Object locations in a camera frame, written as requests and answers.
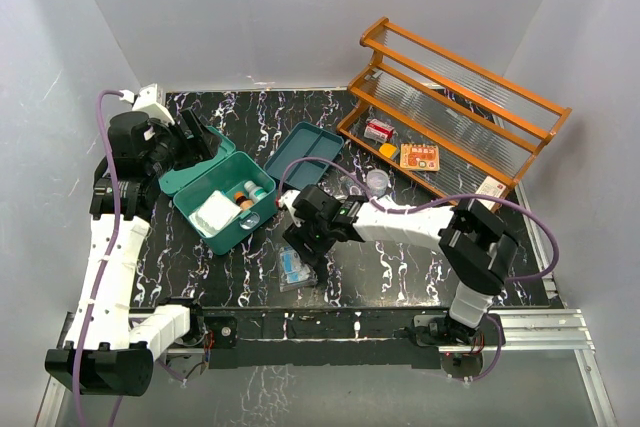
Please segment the blue white bandage packet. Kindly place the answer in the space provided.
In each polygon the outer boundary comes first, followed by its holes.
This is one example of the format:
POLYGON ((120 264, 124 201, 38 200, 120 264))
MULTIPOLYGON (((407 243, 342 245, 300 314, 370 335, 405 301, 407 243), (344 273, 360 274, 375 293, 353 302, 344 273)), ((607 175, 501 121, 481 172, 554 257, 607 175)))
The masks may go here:
POLYGON ((281 247, 277 255, 279 287, 281 292, 314 287, 317 276, 314 270, 301 260, 292 247, 281 247))

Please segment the white gauze packet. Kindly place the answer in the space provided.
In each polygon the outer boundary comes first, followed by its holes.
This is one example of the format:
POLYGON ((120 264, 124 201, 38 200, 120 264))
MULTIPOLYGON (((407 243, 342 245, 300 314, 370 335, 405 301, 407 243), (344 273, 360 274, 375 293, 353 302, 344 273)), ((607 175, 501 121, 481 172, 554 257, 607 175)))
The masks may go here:
POLYGON ((201 206, 189 215, 188 219, 204 237, 213 237, 241 212, 234 201, 221 191, 214 191, 201 206))

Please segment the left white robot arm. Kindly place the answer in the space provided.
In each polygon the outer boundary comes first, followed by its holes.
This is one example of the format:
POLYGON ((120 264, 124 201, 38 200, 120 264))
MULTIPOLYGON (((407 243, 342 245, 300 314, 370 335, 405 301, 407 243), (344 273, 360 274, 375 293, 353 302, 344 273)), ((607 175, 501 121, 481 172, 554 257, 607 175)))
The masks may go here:
POLYGON ((163 301, 140 325, 129 323, 137 262, 161 194, 160 179, 211 160, 221 143, 193 113, 167 124, 142 111, 103 125, 109 152, 94 171, 91 248, 73 322, 47 351, 46 371, 82 395, 140 396, 154 363, 177 339, 200 343, 207 323, 184 298, 163 301))

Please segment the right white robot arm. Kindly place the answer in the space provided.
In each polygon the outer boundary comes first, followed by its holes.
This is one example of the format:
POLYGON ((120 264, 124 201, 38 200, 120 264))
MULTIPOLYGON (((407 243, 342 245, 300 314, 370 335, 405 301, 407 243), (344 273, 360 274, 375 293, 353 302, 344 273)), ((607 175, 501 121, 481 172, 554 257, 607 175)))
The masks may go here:
POLYGON ((283 238, 320 278, 327 273, 326 254, 338 242, 393 241, 443 254, 459 280, 445 328, 460 344, 480 334, 518 250, 515 236, 475 198, 418 208, 363 195, 337 199, 308 185, 285 192, 277 205, 292 219, 283 238))

